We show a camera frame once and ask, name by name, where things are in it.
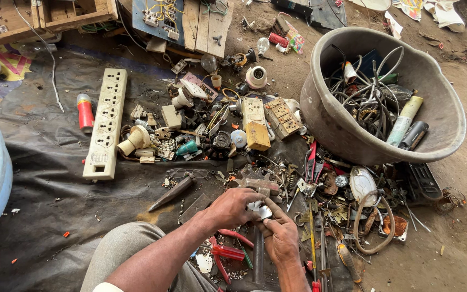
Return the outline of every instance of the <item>eyeglasses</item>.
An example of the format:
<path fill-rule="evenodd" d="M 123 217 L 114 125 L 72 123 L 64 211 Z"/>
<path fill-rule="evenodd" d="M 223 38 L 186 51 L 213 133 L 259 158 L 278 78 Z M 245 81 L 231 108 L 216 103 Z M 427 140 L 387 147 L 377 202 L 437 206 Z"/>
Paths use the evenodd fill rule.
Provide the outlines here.
<path fill-rule="evenodd" d="M 197 169 L 184 169 L 184 168 L 173 168 L 167 170 L 170 177 L 180 178 L 185 177 L 187 174 L 193 174 L 196 178 L 205 178 L 208 176 L 208 170 L 197 168 Z"/>

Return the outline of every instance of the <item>blue board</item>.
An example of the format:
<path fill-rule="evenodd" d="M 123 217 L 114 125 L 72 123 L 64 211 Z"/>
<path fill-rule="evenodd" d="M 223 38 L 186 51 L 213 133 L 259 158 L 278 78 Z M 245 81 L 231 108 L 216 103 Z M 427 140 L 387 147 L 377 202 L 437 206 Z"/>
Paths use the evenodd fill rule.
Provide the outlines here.
<path fill-rule="evenodd" d="M 147 5 L 149 7 L 152 7 L 156 4 L 165 4 L 165 2 L 159 2 L 159 1 L 154 1 L 154 0 L 147 0 Z M 183 0 L 176 0 L 174 3 L 174 6 L 179 10 L 183 11 Z M 160 6 L 154 7 L 151 11 L 156 12 L 160 11 Z M 167 36 L 167 32 L 165 31 L 165 28 L 167 29 L 173 29 L 174 27 L 172 26 L 172 23 L 169 21 L 164 21 L 160 20 L 159 26 L 155 28 L 154 26 L 148 25 L 143 21 L 144 14 L 142 13 L 142 10 L 145 10 L 145 0 L 133 0 L 133 27 L 137 30 L 141 30 L 143 32 L 146 32 L 150 35 L 156 36 L 163 38 L 169 42 L 176 43 L 180 46 L 185 46 L 185 39 L 183 36 L 183 24 L 182 24 L 182 19 L 183 19 L 183 14 L 181 12 L 176 11 L 176 17 L 175 19 L 176 26 L 178 28 L 178 33 L 179 33 L 179 39 L 175 41 L 174 39 L 170 38 Z"/>

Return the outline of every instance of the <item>white extension board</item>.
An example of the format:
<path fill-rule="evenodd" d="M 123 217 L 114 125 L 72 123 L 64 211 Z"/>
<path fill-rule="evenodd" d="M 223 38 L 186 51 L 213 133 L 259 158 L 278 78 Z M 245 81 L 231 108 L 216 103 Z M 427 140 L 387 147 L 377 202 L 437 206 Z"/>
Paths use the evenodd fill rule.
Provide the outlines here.
<path fill-rule="evenodd" d="M 82 177 L 94 183 L 115 177 L 116 145 L 119 143 L 126 85 L 127 70 L 107 68 L 104 71 L 89 153 L 82 174 Z"/>

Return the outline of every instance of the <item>gray trousers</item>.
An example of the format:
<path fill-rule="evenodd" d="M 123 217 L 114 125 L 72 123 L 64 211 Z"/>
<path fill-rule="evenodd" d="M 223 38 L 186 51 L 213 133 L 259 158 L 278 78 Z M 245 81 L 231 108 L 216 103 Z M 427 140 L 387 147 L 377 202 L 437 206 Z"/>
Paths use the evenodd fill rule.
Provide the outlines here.
<path fill-rule="evenodd" d="M 123 262 L 163 236 L 165 233 L 161 229 L 146 222 L 131 222 L 111 230 L 104 236 L 91 258 L 81 292 L 92 292 Z M 181 267 L 169 291 L 215 292 L 189 262 Z"/>

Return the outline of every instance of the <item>hand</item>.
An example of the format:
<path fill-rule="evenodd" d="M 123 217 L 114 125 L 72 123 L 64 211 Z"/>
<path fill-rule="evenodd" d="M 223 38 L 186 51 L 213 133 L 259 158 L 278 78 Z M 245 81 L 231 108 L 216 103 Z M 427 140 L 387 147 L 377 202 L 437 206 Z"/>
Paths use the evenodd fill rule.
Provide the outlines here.
<path fill-rule="evenodd" d="M 232 188 L 220 195 L 212 205 L 205 209 L 214 230 L 233 229 L 248 221 L 260 220 L 254 211 L 247 211 L 248 203 L 262 201 L 266 196 L 253 189 Z"/>
<path fill-rule="evenodd" d="M 269 198 L 265 199 L 264 203 L 273 212 L 275 220 L 264 219 L 263 222 L 254 222 L 254 224 L 264 235 L 264 244 L 269 257 L 277 268 L 301 266 L 295 223 Z"/>

